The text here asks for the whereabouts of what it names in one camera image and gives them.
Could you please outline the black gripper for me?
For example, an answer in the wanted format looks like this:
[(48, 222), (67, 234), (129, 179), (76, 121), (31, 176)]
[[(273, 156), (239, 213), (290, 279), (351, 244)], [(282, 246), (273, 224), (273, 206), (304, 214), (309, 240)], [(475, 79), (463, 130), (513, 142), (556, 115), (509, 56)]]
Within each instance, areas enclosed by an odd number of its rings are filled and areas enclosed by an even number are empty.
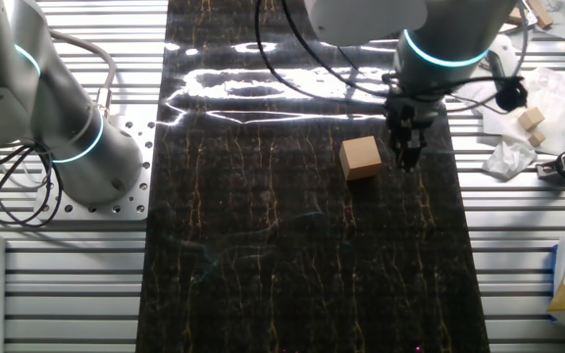
[(385, 117), (390, 149), (398, 158), (400, 168), (412, 172), (424, 149), (426, 130), (436, 119), (443, 117), (443, 103), (440, 100), (390, 98), (385, 101)]

